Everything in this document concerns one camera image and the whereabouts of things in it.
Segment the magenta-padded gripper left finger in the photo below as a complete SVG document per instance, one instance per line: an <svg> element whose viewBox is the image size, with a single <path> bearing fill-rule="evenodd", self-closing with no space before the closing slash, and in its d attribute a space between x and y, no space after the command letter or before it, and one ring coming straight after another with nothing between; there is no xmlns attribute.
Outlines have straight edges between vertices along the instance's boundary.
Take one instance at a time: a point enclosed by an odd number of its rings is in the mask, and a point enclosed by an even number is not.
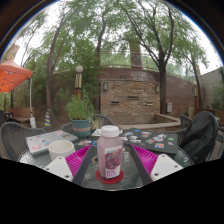
<svg viewBox="0 0 224 224"><path fill-rule="evenodd" d="M81 185L93 155L93 147L85 146L67 157L57 157L44 170L76 185Z"/></svg>

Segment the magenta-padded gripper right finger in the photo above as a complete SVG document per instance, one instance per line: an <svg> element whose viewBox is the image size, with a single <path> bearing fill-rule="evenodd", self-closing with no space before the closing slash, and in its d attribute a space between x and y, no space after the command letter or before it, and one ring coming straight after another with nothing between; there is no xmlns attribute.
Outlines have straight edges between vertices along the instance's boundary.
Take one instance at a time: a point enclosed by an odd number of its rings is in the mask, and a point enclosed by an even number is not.
<svg viewBox="0 0 224 224"><path fill-rule="evenodd" d="M156 155L151 151L132 145L130 154L136 164L144 185L164 178L182 169L182 166L166 154Z"/></svg>

